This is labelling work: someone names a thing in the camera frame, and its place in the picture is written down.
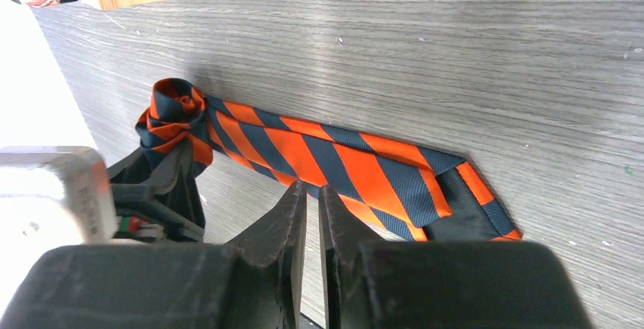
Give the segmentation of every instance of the silver metal part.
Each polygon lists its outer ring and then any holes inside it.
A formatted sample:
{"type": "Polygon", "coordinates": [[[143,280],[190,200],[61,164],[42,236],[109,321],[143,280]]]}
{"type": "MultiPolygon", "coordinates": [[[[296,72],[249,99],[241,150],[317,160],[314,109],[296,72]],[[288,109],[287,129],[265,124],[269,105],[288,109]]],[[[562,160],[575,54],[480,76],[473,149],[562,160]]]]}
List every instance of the silver metal part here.
{"type": "Polygon", "coordinates": [[[2,241],[33,248],[107,242],[116,231],[107,168],[89,147],[0,149],[0,214],[2,241]]]}

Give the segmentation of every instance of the navy stripe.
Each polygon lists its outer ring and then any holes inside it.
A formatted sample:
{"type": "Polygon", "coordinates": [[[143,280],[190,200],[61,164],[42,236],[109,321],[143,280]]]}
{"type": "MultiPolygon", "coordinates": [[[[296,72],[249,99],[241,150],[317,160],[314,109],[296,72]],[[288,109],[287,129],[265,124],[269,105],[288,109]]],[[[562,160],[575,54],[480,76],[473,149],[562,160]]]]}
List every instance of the navy stripe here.
{"type": "Polygon", "coordinates": [[[263,110],[255,109],[255,115],[262,121],[262,123],[267,127],[267,128],[275,128],[275,129],[282,129],[282,130],[288,130],[290,131],[291,129],[284,124],[282,119],[279,117],[279,115],[273,114],[271,112],[266,112],[263,110]]]}
{"type": "Polygon", "coordinates": [[[152,102],[159,114],[159,120],[164,122],[184,122],[186,120],[183,105],[179,101],[167,97],[159,91],[154,91],[154,93],[152,102]]]}
{"type": "Polygon", "coordinates": [[[404,239],[414,240],[414,236],[412,235],[412,232],[409,231],[407,224],[405,224],[405,222],[403,222],[401,219],[398,219],[394,215],[389,215],[377,209],[371,209],[371,211],[373,211],[374,214],[376,214],[376,217],[380,219],[380,221],[382,222],[384,227],[387,228],[387,230],[389,230],[394,234],[397,234],[398,236],[404,239]]]}
{"type": "Polygon", "coordinates": [[[205,171],[207,167],[208,167],[208,166],[206,166],[205,164],[201,164],[201,163],[199,163],[199,162],[197,162],[197,161],[194,161],[194,163],[192,163],[192,168],[193,168],[193,170],[192,170],[192,174],[193,174],[195,177],[197,177],[197,176],[199,176],[203,171],[205,171]]]}
{"type": "Polygon", "coordinates": [[[438,220],[434,201],[418,168],[380,156],[376,160],[415,227],[438,220]]]}
{"type": "Polygon", "coordinates": [[[147,160],[147,164],[150,165],[151,169],[155,169],[161,163],[163,158],[166,158],[165,154],[161,152],[157,152],[156,150],[144,147],[143,145],[141,145],[141,150],[143,151],[143,155],[145,156],[145,159],[147,160]]]}
{"type": "Polygon", "coordinates": [[[143,148],[154,148],[168,142],[146,129],[145,122],[138,122],[134,128],[137,130],[137,133],[141,138],[140,145],[143,148]]]}
{"type": "Polygon", "coordinates": [[[194,86],[190,82],[181,78],[168,78],[166,81],[172,85],[172,88],[175,90],[177,96],[192,97],[192,89],[194,88],[194,86]]]}
{"type": "Polygon", "coordinates": [[[308,135],[302,135],[302,137],[308,149],[311,151],[313,158],[315,158],[315,162],[320,167],[327,182],[329,182],[329,185],[335,188],[341,195],[364,202],[360,195],[358,195],[358,191],[355,190],[355,186],[351,182],[349,175],[346,173],[344,164],[336,148],[333,147],[333,143],[308,135]]]}
{"type": "Polygon", "coordinates": [[[436,175],[440,175],[466,161],[465,158],[425,147],[418,147],[418,150],[420,150],[436,175]]]}
{"type": "Polygon", "coordinates": [[[164,121],[163,120],[157,120],[153,118],[152,116],[149,118],[146,118],[146,121],[150,121],[150,125],[152,125],[153,128],[158,128],[159,126],[164,126],[164,121]]]}
{"type": "Polygon", "coordinates": [[[219,120],[217,120],[217,115],[215,114],[215,109],[208,109],[208,117],[210,118],[210,124],[213,125],[213,129],[219,139],[222,141],[223,147],[227,150],[230,150],[231,152],[242,155],[239,152],[239,149],[237,149],[237,146],[235,143],[232,142],[230,137],[226,134],[226,132],[223,130],[221,124],[219,123],[219,120]]]}
{"type": "Polygon", "coordinates": [[[310,183],[306,184],[306,192],[313,198],[319,198],[320,196],[320,188],[310,183]]]}
{"type": "Polygon", "coordinates": [[[206,120],[206,112],[199,112],[197,117],[190,120],[188,123],[190,125],[190,134],[201,139],[206,144],[210,143],[210,136],[208,135],[208,121],[206,120]]]}
{"type": "Polygon", "coordinates": [[[271,169],[297,177],[291,165],[284,159],[279,150],[275,148],[273,142],[270,141],[263,127],[239,122],[239,128],[241,128],[241,131],[253,148],[268,163],[271,169]]]}
{"type": "Polygon", "coordinates": [[[232,117],[232,114],[230,113],[230,111],[228,111],[226,105],[223,104],[223,100],[206,95],[206,101],[208,102],[208,106],[210,108],[219,110],[223,113],[223,115],[232,117]]]}
{"type": "Polygon", "coordinates": [[[336,141],[336,143],[363,150],[364,152],[375,153],[375,151],[369,147],[369,144],[367,144],[365,139],[362,139],[357,131],[337,128],[331,125],[320,124],[320,126],[333,140],[336,141]]]}
{"type": "Polygon", "coordinates": [[[488,219],[492,222],[492,226],[494,226],[500,235],[505,236],[514,230],[514,225],[510,221],[510,218],[507,217],[504,209],[496,199],[482,205],[481,207],[483,208],[483,211],[485,211],[485,214],[488,215],[488,219]]]}
{"type": "Polygon", "coordinates": [[[213,148],[213,150],[216,151],[217,153],[221,153],[224,156],[227,155],[227,153],[223,150],[221,145],[214,144],[213,141],[208,141],[208,144],[210,144],[210,146],[213,148]]]}
{"type": "Polygon", "coordinates": [[[425,227],[430,240],[489,240],[499,236],[490,218],[456,169],[436,176],[452,215],[425,227]]]}
{"type": "Polygon", "coordinates": [[[251,161],[251,160],[249,160],[248,162],[251,164],[251,166],[253,167],[253,169],[255,171],[261,173],[262,175],[264,175],[264,176],[266,176],[266,177],[268,177],[270,179],[274,179],[275,181],[277,181],[277,178],[270,171],[270,169],[268,169],[268,168],[266,168],[266,167],[264,167],[262,165],[259,165],[259,164],[255,163],[255,162],[251,161]]]}

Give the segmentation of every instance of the white surface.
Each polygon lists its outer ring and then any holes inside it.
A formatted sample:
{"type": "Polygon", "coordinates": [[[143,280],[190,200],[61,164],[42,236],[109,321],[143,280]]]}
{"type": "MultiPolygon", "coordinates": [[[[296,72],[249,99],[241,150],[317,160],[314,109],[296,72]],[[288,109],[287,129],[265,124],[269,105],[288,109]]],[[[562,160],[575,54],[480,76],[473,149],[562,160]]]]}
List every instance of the white surface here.
{"type": "Polygon", "coordinates": [[[96,148],[31,10],[0,0],[0,14],[0,147],[96,148]]]}

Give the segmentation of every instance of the striped necktie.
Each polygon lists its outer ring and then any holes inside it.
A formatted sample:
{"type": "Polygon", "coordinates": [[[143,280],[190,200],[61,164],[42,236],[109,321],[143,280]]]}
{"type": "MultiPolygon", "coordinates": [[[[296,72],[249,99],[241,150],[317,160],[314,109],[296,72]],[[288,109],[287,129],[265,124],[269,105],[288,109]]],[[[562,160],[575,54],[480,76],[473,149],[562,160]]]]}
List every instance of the striped necktie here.
{"type": "Polygon", "coordinates": [[[331,185],[354,215],[408,240],[520,240],[499,201],[462,157],[372,134],[276,115],[157,82],[136,125],[151,166],[183,138],[197,174],[213,150],[266,177],[331,185]]]}

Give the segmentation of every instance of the wood grain surface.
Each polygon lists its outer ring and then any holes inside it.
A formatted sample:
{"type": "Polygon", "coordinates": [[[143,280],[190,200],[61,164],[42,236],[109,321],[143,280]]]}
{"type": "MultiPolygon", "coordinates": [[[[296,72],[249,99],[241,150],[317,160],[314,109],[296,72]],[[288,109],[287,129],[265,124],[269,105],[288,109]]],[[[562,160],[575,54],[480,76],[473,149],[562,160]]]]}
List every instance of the wood grain surface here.
{"type": "MultiPolygon", "coordinates": [[[[168,0],[36,11],[109,163],[165,77],[214,96],[461,153],[563,260],[597,327],[644,327],[644,0],[168,0]]],[[[225,157],[210,242],[285,190],[225,157]]],[[[302,311],[324,325],[317,204],[302,311]]]]}

